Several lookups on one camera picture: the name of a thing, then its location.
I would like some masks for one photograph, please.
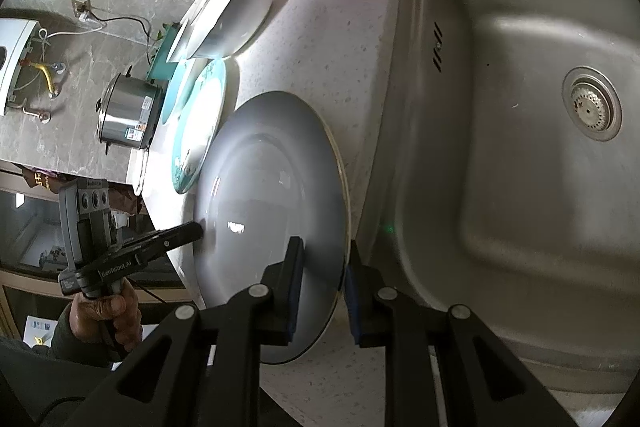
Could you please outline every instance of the person's arm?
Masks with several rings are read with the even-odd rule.
[[[131,351],[142,342],[141,318],[136,292],[125,279],[121,295],[89,300],[76,294],[60,315],[51,347],[34,346],[32,350],[58,360],[108,367],[111,361],[100,336],[99,322],[113,320],[116,341]]]

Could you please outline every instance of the sink basin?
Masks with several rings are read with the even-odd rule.
[[[624,393],[640,365],[640,3],[390,6],[361,249],[392,251],[427,304],[467,304],[548,387]]]

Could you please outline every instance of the electrical cord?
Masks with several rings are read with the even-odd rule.
[[[92,16],[94,16],[95,19],[97,19],[98,21],[105,23],[105,26],[106,26],[106,23],[109,21],[120,21],[124,19],[139,22],[140,26],[142,27],[142,31],[146,35],[146,62],[149,63],[149,66],[151,65],[151,59],[149,58],[149,41],[152,40],[152,37],[151,37],[151,34],[146,30],[145,23],[142,21],[142,19],[139,19],[137,17],[129,17],[129,16],[108,17],[107,19],[101,19],[100,17],[96,16],[91,10],[87,10],[87,12]]]
[[[49,405],[45,407],[44,411],[40,413],[40,415],[36,418],[34,425],[36,427],[38,427],[39,425],[42,425],[42,422],[44,422],[44,419],[47,417],[47,415],[51,411],[53,411],[57,406],[59,406],[61,403],[79,402],[82,400],[84,400],[84,396],[66,396],[64,398],[58,398],[54,400],[53,402],[51,402]]]
[[[44,55],[45,55],[45,46],[50,46],[51,43],[49,42],[49,39],[51,37],[55,37],[57,35],[84,35],[87,33],[93,33],[93,32],[99,32],[100,30],[103,30],[105,27],[107,26],[106,23],[103,23],[100,28],[93,28],[91,30],[83,30],[82,32],[54,32],[52,34],[49,34],[49,31],[46,28],[41,28],[38,30],[38,36],[40,37],[40,45],[41,45],[41,53],[40,53],[40,62],[44,61]],[[19,92],[20,90],[25,89],[26,87],[30,86],[31,84],[33,84],[38,77],[40,76],[41,71],[38,71],[33,79],[31,79],[29,82],[27,82],[26,84],[23,84],[22,86],[17,86],[16,88],[14,88],[14,92]]]
[[[153,297],[154,299],[159,300],[162,304],[167,304],[167,302],[164,299],[159,298],[155,293],[151,292],[151,290],[146,289],[144,286],[142,286],[138,281],[136,281],[135,279],[131,279],[130,277],[127,277],[127,279],[130,280],[130,282],[132,282],[133,284],[135,284],[138,288],[140,288],[140,290],[142,290],[145,293],[148,293],[151,297]]]

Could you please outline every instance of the screw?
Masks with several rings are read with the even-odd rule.
[[[53,84],[53,93],[49,93],[49,99],[55,99],[60,94],[60,84]]]
[[[254,284],[249,287],[249,295],[251,297],[264,297],[269,293],[269,287],[264,284]]]
[[[463,304],[456,304],[451,308],[451,315],[463,321],[471,317],[471,310]]]
[[[58,75],[62,75],[66,70],[66,65],[63,62],[54,62],[51,67]]]
[[[378,297],[385,301],[393,301],[393,299],[398,297],[398,292],[396,292],[396,290],[393,288],[385,286],[378,290]]]
[[[178,308],[175,311],[175,316],[178,317],[181,321],[184,321],[187,319],[191,319],[194,313],[195,313],[195,310],[193,309],[193,306],[189,306],[188,304],[183,304],[182,306],[180,306],[180,308]]]

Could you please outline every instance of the power outlet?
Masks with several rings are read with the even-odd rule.
[[[74,17],[80,19],[80,14],[91,11],[91,0],[71,0],[71,8],[74,10]]]

